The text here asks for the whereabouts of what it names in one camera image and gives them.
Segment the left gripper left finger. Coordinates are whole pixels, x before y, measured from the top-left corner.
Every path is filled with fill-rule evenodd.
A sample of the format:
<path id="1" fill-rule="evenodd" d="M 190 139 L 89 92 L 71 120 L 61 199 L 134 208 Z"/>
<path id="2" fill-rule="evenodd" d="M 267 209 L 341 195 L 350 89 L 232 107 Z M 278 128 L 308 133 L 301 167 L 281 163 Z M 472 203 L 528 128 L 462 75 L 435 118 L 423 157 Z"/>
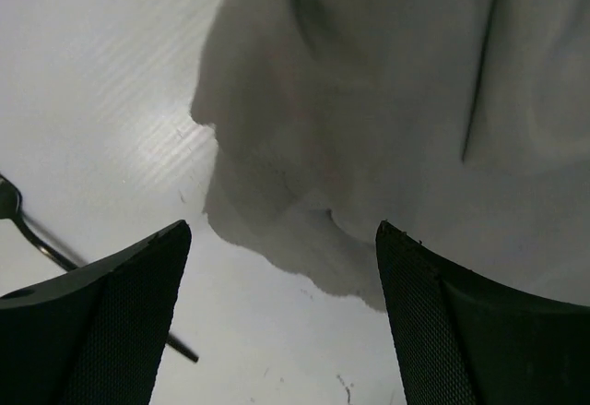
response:
<path id="1" fill-rule="evenodd" d="M 148 404 L 191 239 L 179 220 L 2 296 L 2 403 Z"/>

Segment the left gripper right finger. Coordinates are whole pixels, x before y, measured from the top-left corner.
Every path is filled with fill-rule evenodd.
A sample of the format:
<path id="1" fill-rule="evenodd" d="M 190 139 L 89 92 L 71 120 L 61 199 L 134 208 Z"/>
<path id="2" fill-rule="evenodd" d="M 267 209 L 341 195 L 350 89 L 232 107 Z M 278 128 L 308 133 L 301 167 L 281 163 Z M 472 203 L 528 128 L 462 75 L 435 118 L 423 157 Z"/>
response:
<path id="1" fill-rule="evenodd" d="M 407 403 L 588 402 L 587 307 L 487 279 L 388 222 L 375 245 Z"/>

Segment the grey cloth placemat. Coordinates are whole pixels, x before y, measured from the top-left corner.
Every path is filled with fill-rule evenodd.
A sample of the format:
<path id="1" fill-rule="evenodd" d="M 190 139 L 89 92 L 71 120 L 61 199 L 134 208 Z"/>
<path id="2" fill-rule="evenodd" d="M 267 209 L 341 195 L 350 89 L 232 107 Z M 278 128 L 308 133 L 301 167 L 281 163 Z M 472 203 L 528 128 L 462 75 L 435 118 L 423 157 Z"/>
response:
<path id="1" fill-rule="evenodd" d="M 384 308 L 388 221 L 589 301 L 589 0 L 222 0 L 192 116 L 213 231 L 324 292 Z"/>

